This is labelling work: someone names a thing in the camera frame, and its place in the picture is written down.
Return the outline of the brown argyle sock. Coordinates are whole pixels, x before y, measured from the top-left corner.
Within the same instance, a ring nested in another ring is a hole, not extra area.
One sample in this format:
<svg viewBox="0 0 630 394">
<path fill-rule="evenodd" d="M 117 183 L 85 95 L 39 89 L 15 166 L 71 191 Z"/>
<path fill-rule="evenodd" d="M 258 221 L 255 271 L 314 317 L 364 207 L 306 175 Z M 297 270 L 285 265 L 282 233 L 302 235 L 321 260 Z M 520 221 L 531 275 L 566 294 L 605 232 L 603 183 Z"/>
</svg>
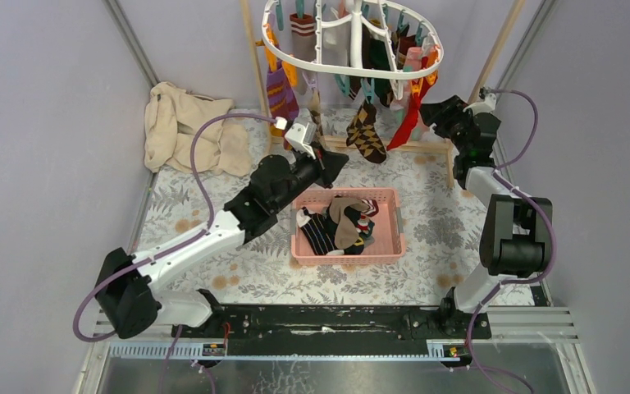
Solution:
<svg viewBox="0 0 630 394">
<path fill-rule="evenodd" d="M 381 164 L 387 158 L 386 147 L 375 129 L 377 109 L 363 101 L 356 115 L 347 126 L 346 145 L 354 146 L 370 163 Z"/>
</svg>

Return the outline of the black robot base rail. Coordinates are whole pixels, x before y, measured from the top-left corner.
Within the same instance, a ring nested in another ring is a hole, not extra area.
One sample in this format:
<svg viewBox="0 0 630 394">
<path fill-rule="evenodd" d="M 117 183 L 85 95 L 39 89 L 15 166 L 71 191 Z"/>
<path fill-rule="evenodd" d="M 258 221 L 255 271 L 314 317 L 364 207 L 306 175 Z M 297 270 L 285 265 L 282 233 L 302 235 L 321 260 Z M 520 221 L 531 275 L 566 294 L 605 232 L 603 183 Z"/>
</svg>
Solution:
<svg viewBox="0 0 630 394">
<path fill-rule="evenodd" d="M 491 338 L 485 314 L 473 317 L 449 300 L 435 306 L 220 305 L 202 325 L 175 325 L 183 338 L 216 339 L 227 356 L 467 356 L 467 339 Z"/>
</svg>

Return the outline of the teal green sock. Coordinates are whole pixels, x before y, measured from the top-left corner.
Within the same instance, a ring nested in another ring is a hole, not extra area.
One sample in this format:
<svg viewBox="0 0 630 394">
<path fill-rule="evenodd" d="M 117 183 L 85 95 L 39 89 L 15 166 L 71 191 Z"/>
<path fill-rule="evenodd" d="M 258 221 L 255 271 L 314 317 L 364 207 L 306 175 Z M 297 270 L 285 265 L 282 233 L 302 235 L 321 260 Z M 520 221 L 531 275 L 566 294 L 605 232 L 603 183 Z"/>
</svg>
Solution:
<svg viewBox="0 0 630 394">
<path fill-rule="evenodd" d="M 362 215 L 360 219 L 357 221 L 356 228 L 358 230 L 359 236 L 367 241 L 372 237 L 373 229 L 375 227 L 375 222 L 367 216 Z"/>
</svg>

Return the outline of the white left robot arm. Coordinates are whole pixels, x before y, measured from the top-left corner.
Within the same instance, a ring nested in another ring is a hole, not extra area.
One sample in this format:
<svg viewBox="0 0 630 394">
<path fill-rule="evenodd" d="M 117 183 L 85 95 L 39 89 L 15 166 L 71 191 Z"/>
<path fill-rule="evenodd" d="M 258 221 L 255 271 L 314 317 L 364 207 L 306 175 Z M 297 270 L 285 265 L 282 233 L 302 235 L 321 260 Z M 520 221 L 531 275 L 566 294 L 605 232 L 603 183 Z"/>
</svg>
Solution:
<svg viewBox="0 0 630 394">
<path fill-rule="evenodd" d="M 263 158 L 248 185 L 204 227 L 196 227 L 164 245 L 138 254 L 117 248 L 100 269 L 94 298 L 120 339 L 138 336 L 155 323 L 191 326 L 201 337 L 221 329 L 220 313 L 204 296 L 163 295 L 168 282 L 195 264 L 260 237 L 278 214 L 311 185 L 330 189 L 349 161 L 343 153 L 316 149 L 297 153 L 294 163 L 280 155 Z"/>
</svg>

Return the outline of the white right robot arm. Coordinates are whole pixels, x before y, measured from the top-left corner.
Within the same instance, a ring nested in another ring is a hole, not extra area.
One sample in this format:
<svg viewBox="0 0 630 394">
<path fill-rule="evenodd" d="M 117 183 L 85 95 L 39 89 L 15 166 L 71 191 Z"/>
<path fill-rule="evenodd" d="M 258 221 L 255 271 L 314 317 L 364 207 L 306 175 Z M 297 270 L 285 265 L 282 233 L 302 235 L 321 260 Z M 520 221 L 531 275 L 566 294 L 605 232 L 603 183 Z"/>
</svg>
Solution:
<svg viewBox="0 0 630 394">
<path fill-rule="evenodd" d="M 420 107 L 423 123 L 459 152 L 454 159 L 454 179 L 486 208 L 480 263 L 463 283 L 449 290 L 438 309 L 439 330 L 450 338 L 466 332 L 502 286 L 543 273 L 552 255 L 547 226 L 551 202 L 522 197 L 496 171 L 493 145 L 500 120 L 494 107 L 492 94 L 474 104 L 453 96 Z"/>
</svg>

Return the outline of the pink sock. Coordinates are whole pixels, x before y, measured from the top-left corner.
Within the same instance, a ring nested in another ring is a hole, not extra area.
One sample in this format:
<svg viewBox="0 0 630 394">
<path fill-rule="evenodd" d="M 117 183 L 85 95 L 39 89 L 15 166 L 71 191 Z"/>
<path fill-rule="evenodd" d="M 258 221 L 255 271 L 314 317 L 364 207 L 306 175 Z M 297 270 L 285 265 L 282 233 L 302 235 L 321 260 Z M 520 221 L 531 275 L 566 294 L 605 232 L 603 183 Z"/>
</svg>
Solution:
<svg viewBox="0 0 630 394">
<path fill-rule="evenodd" d="M 404 66 L 403 71 L 418 71 L 422 65 L 422 48 L 421 47 L 411 47 L 408 49 L 405 57 L 404 57 Z M 402 87 L 403 94 L 400 99 L 395 99 L 393 103 L 390 105 L 390 110 L 395 114 L 395 120 L 397 122 L 397 126 L 400 126 L 407 114 L 409 107 L 409 98 L 410 98 L 410 81 L 403 80 L 399 83 L 399 87 Z"/>
</svg>

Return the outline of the black pinstriped sock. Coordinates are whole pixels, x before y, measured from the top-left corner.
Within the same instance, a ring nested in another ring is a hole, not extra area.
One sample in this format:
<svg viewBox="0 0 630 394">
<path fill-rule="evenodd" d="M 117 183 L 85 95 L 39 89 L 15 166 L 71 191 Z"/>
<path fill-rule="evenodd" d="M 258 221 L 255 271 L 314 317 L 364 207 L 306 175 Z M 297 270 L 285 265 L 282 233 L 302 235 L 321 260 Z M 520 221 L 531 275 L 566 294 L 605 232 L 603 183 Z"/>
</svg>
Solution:
<svg viewBox="0 0 630 394">
<path fill-rule="evenodd" d="M 335 233 L 328 226 L 326 216 L 301 208 L 296 212 L 296 224 L 315 255 L 345 254 L 343 249 L 335 245 Z"/>
</svg>

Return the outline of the beige long sock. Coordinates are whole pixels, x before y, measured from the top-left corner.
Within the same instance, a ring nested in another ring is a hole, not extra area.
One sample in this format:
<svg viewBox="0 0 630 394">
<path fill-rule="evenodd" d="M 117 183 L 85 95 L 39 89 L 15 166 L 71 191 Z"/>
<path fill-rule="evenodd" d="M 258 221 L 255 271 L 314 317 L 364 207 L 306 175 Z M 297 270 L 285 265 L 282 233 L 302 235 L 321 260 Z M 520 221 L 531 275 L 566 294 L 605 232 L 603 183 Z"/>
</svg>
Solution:
<svg viewBox="0 0 630 394">
<path fill-rule="evenodd" d="M 379 212 L 375 199 L 335 196 L 326 209 L 330 228 L 334 231 L 334 245 L 340 250 L 364 246 L 375 227 L 372 217 Z"/>
</svg>

